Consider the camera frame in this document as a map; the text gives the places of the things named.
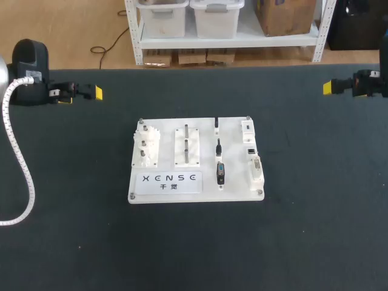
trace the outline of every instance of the shelf post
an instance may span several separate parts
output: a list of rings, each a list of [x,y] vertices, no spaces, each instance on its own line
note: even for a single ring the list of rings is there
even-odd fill
[[[329,33],[330,23],[332,22],[333,12],[336,4],[336,0],[327,0],[326,5],[323,8],[323,17],[321,25],[319,27],[318,40],[316,41],[313,62],[320,62],[322,59],[323,50]]]
[[[125,0],[125,8],[127,9],[129,32],[131,34],[133,55],[135,57],[136,65],[143,65],[143,52],[141,50],[140,41],[144,24],[142,20],[140,20],[138,25],[135,1],[136,0]]]

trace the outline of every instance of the black table mat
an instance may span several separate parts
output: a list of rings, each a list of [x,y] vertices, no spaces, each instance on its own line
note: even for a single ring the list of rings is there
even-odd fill
[[[36,204],[0,228],[0,290],[388,290],[388,100],[322,95],[363,68],[52,72],[104,101],[10,108]],[[246,115],[263,202],[127,202],[139,118]],[[4,220],[28,196],[0,128]]]

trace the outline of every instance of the cardboard box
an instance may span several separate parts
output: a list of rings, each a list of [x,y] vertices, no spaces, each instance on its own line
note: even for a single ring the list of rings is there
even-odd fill
[[[266,36],[310,32],[316,0],[258,0],[256,14]]]
[[[146,50],[143,53],[143,64],[148,67],[170,67],[171,50]]]
[[[206,61],[222,62],[229,65],[235,60],[235,54],[235,48],[210,48],[207,51]]]
[[[206,63],[206,50],[190,48],[178,50],[178,61],[180,65],[204,64]]]

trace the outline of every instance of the wooden floor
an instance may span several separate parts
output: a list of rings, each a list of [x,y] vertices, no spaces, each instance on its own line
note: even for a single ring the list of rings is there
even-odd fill
[[[23,38],[43,42],[51,69],[95,69],[99,55],[90,47],[110,47],[128,27],[124,0],[1,0],[0,55],[11,62],[15,44]],[[249,48],[238,50],[234,67],[311,64],[313,48]],[[323,64],[377,63],[377,51],[331,52]],[[140,69],[135,65],[129,32],[119,40],[102,64],[104,69]]]

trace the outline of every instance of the black power cord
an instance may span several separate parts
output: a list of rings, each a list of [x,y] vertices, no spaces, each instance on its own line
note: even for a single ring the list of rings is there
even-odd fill
[[[127,16],[127,12],[125,10],[120,10],[119,12],[117,12],[117,15],[118,16]],[[99,69],[101,69],[101,65],[102,65],[102,60],[104,59],[105,57],[105,54],[107,52],[109,52],[115,45],[116,43],[119,41],[120,37],[122,37],[122,35],[127,32],[129,30],[129,27],[126,28],[115,40],[115,42],[112,44],[112,46],[108,49],[106,49],[105,47],[101,47],[100,45],[96,45],[95,47],[91,47],[90,48],[90,51],[92,53],[102,53],[102,57],[101,59],[99,60]]]

